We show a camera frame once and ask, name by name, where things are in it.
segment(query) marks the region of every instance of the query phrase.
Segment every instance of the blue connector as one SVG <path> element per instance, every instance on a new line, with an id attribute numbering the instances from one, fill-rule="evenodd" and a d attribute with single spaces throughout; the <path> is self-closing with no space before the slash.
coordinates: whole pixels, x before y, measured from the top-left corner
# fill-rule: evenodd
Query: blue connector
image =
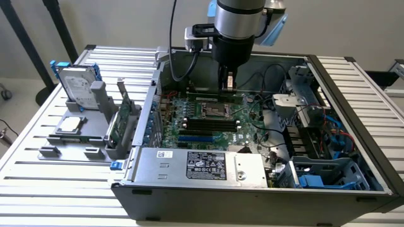
<path id="1" fill-rule="evenodd" d="M 330 116 L 326 116 L 326 115 L 325 115 L 325 118 L 326 118 L 329 121 L 332 121 L 333 123 L 336 123 L 338 129 L 341 128 L 342 124 L 341 124 L 336 119 L 333 119 Z"/>
<path id="2" fill-rule="evenodd" d="M 121 170 L 122 163 L 121 162 L 110 162 L 109 169 L 110 170 Z"/>
<path id="3" fill-rule="evenodd" d="M 213 143 L 214 139 L 212 136 L 178 136 L 178 141 Z"/>

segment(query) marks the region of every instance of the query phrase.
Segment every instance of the warning label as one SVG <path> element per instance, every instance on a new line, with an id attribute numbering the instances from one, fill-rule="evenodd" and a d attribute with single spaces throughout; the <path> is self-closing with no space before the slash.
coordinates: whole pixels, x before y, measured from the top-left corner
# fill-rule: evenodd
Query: warning label
<path id="1" fill-rule="evenodd" d="M 225 154 L 188 152 L 186 177 L 189 179 L 225 181 Z"/>

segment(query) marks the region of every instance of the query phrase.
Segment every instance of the red cable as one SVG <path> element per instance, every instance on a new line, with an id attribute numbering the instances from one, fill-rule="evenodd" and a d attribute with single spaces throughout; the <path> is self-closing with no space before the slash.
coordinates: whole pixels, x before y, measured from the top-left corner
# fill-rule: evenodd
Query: red cable
<path id="1" fill-rule="evenodd" d="M 354 148 L 354 139 L 353 137 L 346 133 L 346 132 L 340 132 L 341 135 L 349 137 L 350 141 L 352 141 L 352 146 L 350 146 L 350 150 L 353 151 Z"/>

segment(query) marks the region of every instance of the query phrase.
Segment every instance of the gray bracket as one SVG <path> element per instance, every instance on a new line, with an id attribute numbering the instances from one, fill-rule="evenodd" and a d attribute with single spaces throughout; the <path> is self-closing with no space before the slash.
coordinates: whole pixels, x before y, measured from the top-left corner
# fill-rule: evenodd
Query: gray bracket
<path id="1" fill-rule="evenodd" d="M 112 115 L 117 111 L 117 107 L 113 104 L 113 99 L 106 95 L 105 82 L 94 81 L 90 84 L 90 91 L 94 94 L 96 104 L 100 112 L 104 114 L 106 122 L 110 122 Z"/>
<path id="2" fill-rule="evenodd" d="M 293 116 L 296 112 L 296 106 L 306 105 L 304 98 L 286 94 L 274 94 L 272 96 L 272 101 L 276 111 L 284 119 L 289 119 Z"/>
<path id="3" fill-rule="evenodd" d="M 125 92 L 122 81 L 118 82 L 118 89 Z M 62 160 L 82 162 L 110 162 L 114 159 L 124 159 L 130 149 L 130 139 L 134 133 L 134 126 L 140 114 L 140 106 L 130 101 L 130 115 L 124 137 L 116 148 L 105 146 L 104 137 L 117 106 L 112 97 L 108 97 L 105 83 L 94 81 L 90 86 L 94 94 L 98 110 L 82 110 L 76 102 L 66 102 L 68 110 L 58 122 L 52 134 L 46 137 L 48 143 L 40 148 L 37 156 L 41 160 Z M 68 117 L 81 119 L 73 131 L 60 131 L 60 125 Z"/>
<path id="4" fill-rule="evenodd" d="M 156 62 L 168 61 L 168 47 L 158 46 L 154 54 Z"/>

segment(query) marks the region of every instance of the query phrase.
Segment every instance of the cable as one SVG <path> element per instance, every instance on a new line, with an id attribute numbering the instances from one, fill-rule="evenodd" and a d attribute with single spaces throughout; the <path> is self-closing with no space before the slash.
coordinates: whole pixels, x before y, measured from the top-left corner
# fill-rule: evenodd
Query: cable
<path id="1" fill-rule="evenodd" d="M 177 78 L 176 75 L 174 75 L 174 70 L 173 70 L 173 64 L 172 64 L 172 24 L 173 24 L 173 18 L 174 18 L 174 12 L 176 12 L 176 5 L 177 5 L 177 0 L 174 0 L 174 3 L 173 3 L 173 6 L 172 6 L 172 13 L 170 13 L 170 21 L 169 21 L 169 49 L 168 49 L 168 57 L 169 57 L 169 68 L 170 68 L 170 76 L 172 76 L 172 79 L 176 81 L 176 82 L 180 82 L 186 76 L 189 76 L 193 68 L 194 68 L 194 65 L 196 65 L 196 62 L 197 62 L 197 57 L 200 55 L 200 52 L 198 51 L 194 51 L 193 52 L 193 59 L 192 59 L 192 63 L 190 63 L 190 66 L 185 72 L 185 74 Z"/>
<path id="2" fill-rule="evenodd" d="M 326 115 L 325 115 L 325 109 L 324 109 L 324 107 L 322 107 L 320 104 L 317 104 L 317 103 L 310 103 L 310 104 L 308 104 L 306 106 L 304 106 L 304 107 L 294 113 L 294 116 L 292 117 L 292 119 L 294 119 L 294 118 L 297 117 L 297 114 L 298 114 L 300 111 L 302 111 L 305 108 L 308 108 L 308 107 L 310 107 L 310 106 L 321 107 L 321 109 L 322 109 L 322 115 L 324 115 L 324 117 L 326 116 Z"/>
<path id="3" fill-rule="evenodd" d="M 264 148 L 274 148 L 274 147 L 278 147 L 278 146 L 281 146 L 281 145 L 285 145 L 285 143 L 280 143 L 280 144 L 273 145 L 273 146 L 265 146 L 265 145 L 262 145 L 261 139 L 265 137 L 265 135 L 262 135 L 262 136 L 258 138 L 258 144 L 260 144 L 261 147 L 264 147 Z"/>
<path id="4" fill-rule="evenodd" d="M 342 131 L 340 132 L 340 134 L 344 135 L 344 136 L 346 136 L 350 139 L 350 141 L 352 141 L 350 151 L 353 151 L 353 148 L 354 148 L 354 139 L 353 139 L 353 137 L 350 136 L 349 133 L 342 132 Z"/>
<path id="5" fill-rule="evenodd" d="M 282 69 L 282 71 L 284 71 L 284 78 L 285 78 L 284 81 L 286 81 L 286 80 L 288 80 L 288 78 L 286 78 L 288 72 L 286 72 L 285 68 L 282 67 L 282 65 L 281 65 L 281 64 L 277 64 L 277 63 L 270 64 L 270 65 L 266 67 L 265 72 L 264 72 L 264 77 L 266 76 L 268 69 L 269 69 L 270 67 L 273 67 L 273 66 L 278 66 L 278 67 Z"/>
<path id="6" fill-rule="evenodd" d="M 266 33 L 270 20 L 272 20 L 272 12 L 270 13 L 268 12 L 264 30 L 261 31 L 258 36 L 254 37 L 256 39 L 260 38 Z"/>
<path id="7" fill-rule="evenodd" d="M 236 110 L 230 115 L 233 115 L 234 113 L 238 113 L 241 110 L 244 110 L 246 108 L 246 106 L 245 107 L 242 107 L 241 109 L 238 109 L 238 110 Z"/>
<path id="8" fill-rule="evenodd" d="M 256 107 L 257 103 L 265 102 L 265 101 L 268 101 L 268 100 L 270 100 L 270 99 L 272 99 L 272 98 L 266 98 L 266 99 L 264 99 L 264 100 L 256 102 L 256 103 L 253 104 L 250 110 L 249 110 L 249 114 L 248 114 L 248 115 L 250 116 L 250 112 L 252 112 L 253 108 Z M 252 121 L 249 121 L 249 122 L 250 122 L 250 125 L 252 125 L 253 127 L 256 127 L 257 129 L 261 129 L 261 130 L 265 130 L 265 131 L 274 131 L 274 132 L 277 132 L 278 134 L 284 135 L 281 131 L 274 130 L 274 129 L 266 129 L 266 128 L 258 127 Z"/>
<path id="9" fill-rule="evenodd" d="M 252 74 L 252 76 L 245 80 L 245 82 L 240 86 L 237 86 L 237 89 L 240 89 L 241 87 L 244 87 L 246 85 L 246 83 L 250 81 L 250 79 L 253 78 L 253 76 L 256 76 L 256 75 L 260 75 L 262 77 L 262 81 L 265 81 L 264 75 L 260 72 L 254 72 Z"/>
<path id="10" fill-rule="evenodd" d="M 8 123 L 5 122 L 5 120 L 0 119 L 0 122 L 2 122 L 2 123 L 6 125 L 8 129 L 18 136 L 18 134 L 16 133 L 14 130 L 12 130 L 12 128 L 10 128 L 10 126 L 8 125 Z"/>

